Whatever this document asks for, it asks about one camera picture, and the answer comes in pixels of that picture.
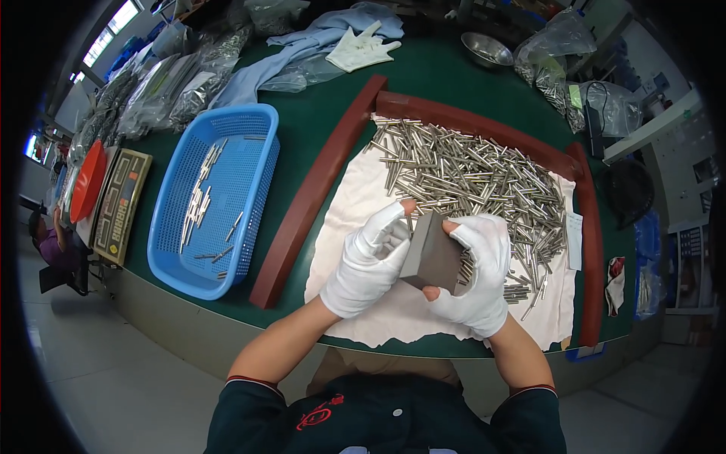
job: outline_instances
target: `person in purple shirt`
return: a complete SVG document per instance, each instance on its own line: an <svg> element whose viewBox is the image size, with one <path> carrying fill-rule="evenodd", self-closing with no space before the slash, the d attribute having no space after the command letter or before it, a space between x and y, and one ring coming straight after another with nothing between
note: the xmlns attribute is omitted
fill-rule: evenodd
<svg viewBox="0 0 726 454"><path fill-rule="evenodd" d="M33 246L38 249L48 265L67 272L75 272L81 267L81 255L86 254L86 246L74 231L60 225L60 208L53 211L53 228L46 227L40 211L34 211L28 220Z"/></svg>

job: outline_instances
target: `dark polo shirt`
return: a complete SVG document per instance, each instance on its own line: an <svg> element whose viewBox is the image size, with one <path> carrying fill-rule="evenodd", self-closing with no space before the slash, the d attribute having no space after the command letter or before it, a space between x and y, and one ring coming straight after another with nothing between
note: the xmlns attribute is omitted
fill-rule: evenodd
<svg viewBox="0 0 726 454"><path fill-rule="evenodd" d="M274 385L232 377L219 395L205 452L559 454L566 445L557 394L548 386L514 394L486 423L451 385L361 374L332 380L289 407Z"/></svg>

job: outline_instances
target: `hand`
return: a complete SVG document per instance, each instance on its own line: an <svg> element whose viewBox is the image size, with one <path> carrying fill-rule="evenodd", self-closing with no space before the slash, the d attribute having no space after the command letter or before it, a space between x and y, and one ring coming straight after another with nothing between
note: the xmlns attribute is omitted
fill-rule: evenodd
<svg viewBox="0 0 726 454"><path fill-rule="evenodd" d="M411 245L408 229L399 220L415 208L413 200L392 203L346 236L340 263L320 290L332 313L355 317L396 282Z"/></svg>
<svg viewBox="0 0 726 454"><path fill-rule="evenodd" d="M474 262L471 287L461 296L445 288L426 286L423 294L431 311L469 326L484 338L493 336L507 319L504 280L511 259L507 222L491 214L477 214L444 221L444 231L469 248Z"/></svg>

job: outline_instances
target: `metal block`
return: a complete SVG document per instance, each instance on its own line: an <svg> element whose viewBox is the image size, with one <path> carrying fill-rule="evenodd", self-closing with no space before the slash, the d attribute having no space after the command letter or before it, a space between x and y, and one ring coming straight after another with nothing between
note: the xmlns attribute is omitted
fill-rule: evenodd
<svg viewBox="0 0 726 454"><path fill-rule="evenodd" d="M401 280L418 289L433 285L454 293L463 247L441 228L445 219L435 212L418 219Z"/></svg>

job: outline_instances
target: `red plastic bowl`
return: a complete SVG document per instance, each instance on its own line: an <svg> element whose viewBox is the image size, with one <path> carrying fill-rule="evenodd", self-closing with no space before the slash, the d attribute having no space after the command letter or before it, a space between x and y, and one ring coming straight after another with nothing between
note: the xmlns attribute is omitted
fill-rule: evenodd
<svg viewBox="0 0 726 454"><path fill-rule="evenodd" d="M70 221L76 223L88 217L96 206L101 192L103 177L106 175L106 153L103 144L97 140L86 155L81 171L78 173L73 198L70 201Z"/></svg>

